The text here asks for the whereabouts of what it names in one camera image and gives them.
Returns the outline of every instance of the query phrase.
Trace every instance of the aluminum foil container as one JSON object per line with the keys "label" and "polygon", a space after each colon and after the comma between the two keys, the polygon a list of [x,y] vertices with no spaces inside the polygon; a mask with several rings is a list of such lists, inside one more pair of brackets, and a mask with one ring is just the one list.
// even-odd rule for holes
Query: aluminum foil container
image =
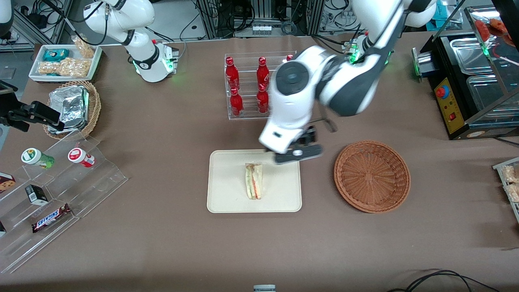
{"label": "aluminum foil container", "polygon": [[58,88],[49,94],[50,107],[61,113],[60,121],[65,124],[62,131],[49,127],[52,134],[62,134],[83,129],[88,119],[88,91],[84,86]]}

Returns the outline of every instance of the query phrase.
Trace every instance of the yellow control panel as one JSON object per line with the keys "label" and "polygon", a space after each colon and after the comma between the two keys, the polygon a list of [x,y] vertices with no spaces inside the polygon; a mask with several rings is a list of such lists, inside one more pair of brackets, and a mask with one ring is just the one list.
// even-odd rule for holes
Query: yellow control panel
{"label": "yellow control panel", "polygon": [[442,110],[443,119],[447,125],[449,134],[454,133],[459,128],[463,127],[465,121],[461,116],[458,103],[454,98],[449,81],[445,78],[436,88],[434,94]]}

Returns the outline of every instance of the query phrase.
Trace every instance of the snickers bar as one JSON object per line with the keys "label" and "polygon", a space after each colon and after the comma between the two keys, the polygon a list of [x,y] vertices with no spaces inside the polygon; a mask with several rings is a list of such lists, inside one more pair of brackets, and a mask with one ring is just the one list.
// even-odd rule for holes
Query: snickers bar
{"label": "snickers bar", "polygon": [[70,211],[71,210],[70,210],[68,204],[65,204],[65,205],[61,206],[56,211],[50,213],[45,218],[43,218],[42,220],[38,221],[38,223],[33,224],[32,225],[33,233],[36,233],[36,232],[42,230],[44,227],[47,227],[47,226],[51,225],[56,220],[61,218],[63,215],[65,215],[67,213],[70,213]]}

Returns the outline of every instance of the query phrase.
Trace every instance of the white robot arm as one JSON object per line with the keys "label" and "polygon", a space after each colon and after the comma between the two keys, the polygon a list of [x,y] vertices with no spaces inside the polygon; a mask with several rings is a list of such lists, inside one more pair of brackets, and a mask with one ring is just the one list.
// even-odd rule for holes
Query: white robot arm
{"label": "white robot arm", "polygon": [[12,20],[12,0],[0,0],[0,36],[9,32]]}
{"label": "white robot arm", "polygon": [[422,26],[433,16],[436,0],[356,0],[353,10],[369,35],[357,39],[360,59],[310,47],[277,68],[271,78],[271,110],[259,141],[276,153],[277,163],[319,156],[318,145],[300,145],[317,100],[340,116],[361,113],[371,103],[387,57],[406,17]]}
{"label": "white robot arm", "polygon": [[[77,33],[58,7],[50,0],[42,1],[57,11]],[[158,82],[175,72],[176,62],[172,48],[154,44],[144,30],[145,26],[155,20],[155,11],[149,0],[94,2],[85,6],[83,15],[86,24],[93,31],[113,38],[126,48],[133,58],[137,72],[144,80]]]}

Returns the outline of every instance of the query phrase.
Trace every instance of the clear acrylic display stand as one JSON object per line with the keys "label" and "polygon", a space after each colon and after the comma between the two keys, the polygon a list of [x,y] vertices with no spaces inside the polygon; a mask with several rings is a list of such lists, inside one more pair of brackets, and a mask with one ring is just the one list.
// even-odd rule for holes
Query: clear acrylic display stand
{"label": "clear acrylic display stand", "polygon": [[[268,112],[261,114],[258,112],[256,94],[258,93],[258,82],[256,71],[258,69],[258,59],[265,57],[267,59],[267,67],[270,76],[276,71],[276,68],[286,62],[287,55],[295,55],[297,51],[281,51],[281,52],[247,52],[238,54],[225,54],[224,58],[224,82],[227,98],[227,115],[229,120],[251,120],[268,118]],[[238,69],[240,76],[240,90],[238,93],[243,99],[243,116],[237,117],[233,115],[230,106],[230,87],[225,77],[225,59],[232,57],[234,65]]]}
{"label": "clear acrylic display stand", "polygon": [[[104,157],[96,147],[98,144],[97,140],[85,138],[79,131],[71,132],[44,151],[56,160],[51,168],[24,165],[11,174],[16,184],[0,194],[0,222],[7,231],[0,237],[0,272],[16,270],[128,180]],[[70,162],[67,155],[75,147],[94,156],[95,164],[87,168]],[[49,203],[32,205],[25,192],[29,184],[41,187]],[[72,210],[70,214],[41,231],[32,232],[32,224],[65,203]]]}

